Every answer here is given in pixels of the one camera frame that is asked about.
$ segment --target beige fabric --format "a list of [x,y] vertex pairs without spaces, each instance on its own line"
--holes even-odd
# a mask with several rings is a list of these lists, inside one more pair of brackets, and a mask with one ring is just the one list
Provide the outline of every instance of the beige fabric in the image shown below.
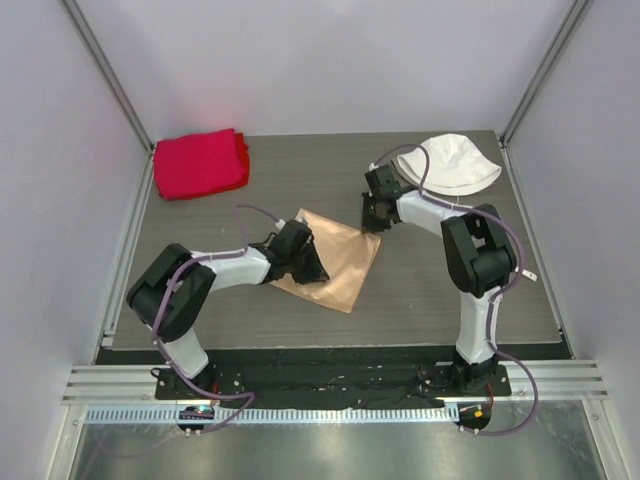
[[360,233],[303,208],[298,216],[304,217],[309,224],[318,256],[330,280],[298,285],[291,275],[285,275],[272,285],[323,307],[351,312],[380,246],[380,237]]

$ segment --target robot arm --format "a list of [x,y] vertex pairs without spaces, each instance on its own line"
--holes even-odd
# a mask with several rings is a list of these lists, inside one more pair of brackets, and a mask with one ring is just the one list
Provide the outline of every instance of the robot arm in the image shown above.
[[[483,384],[497,363],[485,330],[490,299],[516,268],[505,232],[480,215],[425,201],[414,187],[402,187],[388,165],[367,172],[365,178],[369,192],[363,194],[364,230],[380,232],[405,222],[442,237],[449,275],[460,290],[460,334],[454,355],[458,380],[469,388]],[[491,205],[476,210],[498,216]],[[491,338],[499,301],[494,301]]]
[[264,243],[231,252],[191,252],[182,245],[166,247],[127,294],[127,304],[150,329],[167,283],[175,271],[193,258],[209,256],[190,266],[180,277],[158,329],[159,341],[181,372],[195,385],[209,389],[214,368],[201,347],[193,324],[207,295],[234,285],[260,285],[290,273],[297,283],[329,279],[304,221],[279,225]]

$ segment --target red towel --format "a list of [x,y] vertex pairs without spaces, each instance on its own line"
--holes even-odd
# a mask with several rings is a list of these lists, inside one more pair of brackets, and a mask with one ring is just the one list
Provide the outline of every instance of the red towel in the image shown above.
[[166,199],[189,199],[243,187],[249,154],[233,129],[161,140],[153,156],[154,177]]

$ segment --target white bucket hat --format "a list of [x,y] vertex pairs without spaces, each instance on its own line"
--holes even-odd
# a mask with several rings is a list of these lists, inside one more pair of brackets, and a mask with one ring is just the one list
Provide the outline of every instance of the white bucket hat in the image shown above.
[[[429,152],[429,173],[425,188],[453,197],[473,195],[484,190],[500,176],[502,167],[490,162],[464,135],[448,133],[422,143]],[[398,155],[393,161],[409,183],[418,185],[424,174],[424,153],[416,148]]]

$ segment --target white cable tray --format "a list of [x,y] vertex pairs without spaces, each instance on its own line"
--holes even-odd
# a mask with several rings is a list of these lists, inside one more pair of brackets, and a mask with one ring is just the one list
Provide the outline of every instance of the white cable tray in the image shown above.
[[[167,424],[176,423],[186,405],[93,405],[85,424]],[[213,420],[180,420],[181,424],[208,424],[224,420],[235,410],[216,407]],[[457,404],[444,408],[412,410],[265,410],[250,409],[233,420],[237,425],[317,425],[357,423],[452,422],[458,420]]]

